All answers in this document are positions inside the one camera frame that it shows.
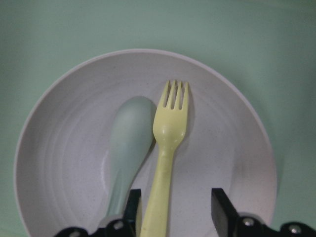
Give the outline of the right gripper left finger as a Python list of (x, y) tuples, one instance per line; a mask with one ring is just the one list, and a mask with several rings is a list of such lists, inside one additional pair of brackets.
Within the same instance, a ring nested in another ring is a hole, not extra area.
[(132, 189), (129, 192), (123, 220), (128, 225), (129, 236), (138, 237), (141, 226), (141, 190)]

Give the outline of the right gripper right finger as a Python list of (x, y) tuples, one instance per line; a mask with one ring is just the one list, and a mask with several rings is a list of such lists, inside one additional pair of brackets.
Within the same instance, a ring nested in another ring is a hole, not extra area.
[(211, 217), (219, 237), (232, 237), (238, 212), (222, 188), (211, 190)]

